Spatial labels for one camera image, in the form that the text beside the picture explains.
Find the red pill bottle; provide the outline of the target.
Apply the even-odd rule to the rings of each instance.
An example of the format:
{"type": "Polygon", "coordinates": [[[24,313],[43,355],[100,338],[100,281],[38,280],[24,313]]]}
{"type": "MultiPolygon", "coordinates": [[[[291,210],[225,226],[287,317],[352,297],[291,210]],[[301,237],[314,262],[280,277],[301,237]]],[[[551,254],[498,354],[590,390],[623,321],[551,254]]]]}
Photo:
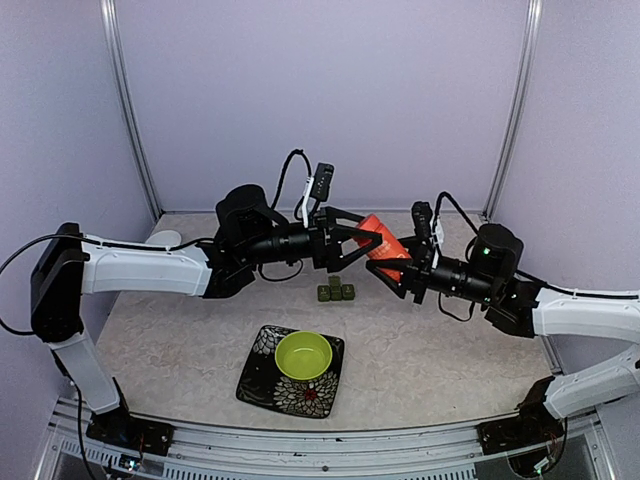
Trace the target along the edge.
{"type": "MultiPolygon", "coordinates": [[[[410,259],[409,252],[402,246],[399,240],[394,234],[387,228],[387,226],[374,214],[368,215],[362,221],[360,221],[356,228],[359,230],[365,230],[373,233],[378,233],[382,237],[382,243],[370,251],[367,256],[370,260],[389,260],[389,259],[410,259]]],[[[370,239],[364,237],[357,237],[354,239],[358,246],[363,247],[371,243],[370,239]]],[[[381,269],[381,272],[386,277],[400,282],[402,273],[397,270],[381,269]]]]}

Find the green pill organizer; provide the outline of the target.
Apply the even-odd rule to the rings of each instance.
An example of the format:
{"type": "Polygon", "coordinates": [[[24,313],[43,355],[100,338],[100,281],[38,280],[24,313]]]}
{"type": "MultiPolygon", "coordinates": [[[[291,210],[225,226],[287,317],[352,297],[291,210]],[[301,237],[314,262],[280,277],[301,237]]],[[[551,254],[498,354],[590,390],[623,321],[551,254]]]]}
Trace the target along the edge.
{"type": "Polygon", "coordinates": [[[356,297],[355,286],[343,283],[338,275],[330,275],[325,284],[317,286],[317,300],[319,302],[353,301],[356,297]]]}

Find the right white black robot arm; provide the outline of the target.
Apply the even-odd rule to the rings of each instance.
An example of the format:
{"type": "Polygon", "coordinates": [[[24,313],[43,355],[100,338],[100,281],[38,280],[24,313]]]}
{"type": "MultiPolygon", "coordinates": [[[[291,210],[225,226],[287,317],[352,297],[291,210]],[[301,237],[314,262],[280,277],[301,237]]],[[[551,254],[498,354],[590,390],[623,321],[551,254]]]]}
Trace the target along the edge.
{"type": "Polygon", "coordinates": [[[523,444],[535,442],[551,421],[639,390],[639,296],[555,287],[517,270],[524,244],[506,227],[479,227],[468,261],[438,254],[420,236],[402,240],[409,258],[370,260],[366,267],[398,297],[421,302],[433,290],[480,305],[501,332],[524,338],[578,335],[618,339],[629,347],[569,375],[534,383],[511,426],[523,444]]]}

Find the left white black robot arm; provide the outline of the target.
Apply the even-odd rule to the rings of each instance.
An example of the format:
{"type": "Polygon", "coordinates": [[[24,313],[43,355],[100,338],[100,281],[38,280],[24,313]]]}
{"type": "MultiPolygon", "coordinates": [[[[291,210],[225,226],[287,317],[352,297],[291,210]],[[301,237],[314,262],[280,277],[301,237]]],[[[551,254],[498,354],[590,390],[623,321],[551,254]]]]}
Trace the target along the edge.
{"type": "Polygon", "coordinates": [[[332,207],[290,222],[270,207],[262,187],[235,188],[216,206],[211,239],[175,245],[118,242],[65,223],[42,237],[47,247],[31,274],[31,328],[74,382],[102,430],[121,445],[140,434],[115,380],[103,368],[80,315],[81,298],[103,292],[160,292],[204,299],[238,294],[258,266],[311,259],[339,272],[382,243],[361,230],[359,215],[332,207]]]}

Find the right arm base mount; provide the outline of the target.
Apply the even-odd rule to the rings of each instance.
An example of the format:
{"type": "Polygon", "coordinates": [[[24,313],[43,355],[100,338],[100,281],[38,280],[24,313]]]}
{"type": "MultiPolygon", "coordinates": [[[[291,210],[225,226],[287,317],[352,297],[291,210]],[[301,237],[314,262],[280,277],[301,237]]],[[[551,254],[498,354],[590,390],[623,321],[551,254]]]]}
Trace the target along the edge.
{"type": "Polygon", "coordinates": [[[482,422],[476,427],[484,455],[542,444],[565,433],[564,421],[545,408],[521,410],[516,416],[482,422]]]}

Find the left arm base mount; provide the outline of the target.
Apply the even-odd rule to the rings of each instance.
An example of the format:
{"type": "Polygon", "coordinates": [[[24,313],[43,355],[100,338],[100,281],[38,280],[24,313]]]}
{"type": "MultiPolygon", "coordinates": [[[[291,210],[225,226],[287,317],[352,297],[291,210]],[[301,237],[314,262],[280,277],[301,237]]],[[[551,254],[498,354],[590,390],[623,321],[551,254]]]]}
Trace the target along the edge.
{"type": "Polygon", "coordinates": [[[135,450],[142,454],[167,456],[174,427],[168,423],[125,415],[93,415],[86,429],[89,439],[135,450]]]}

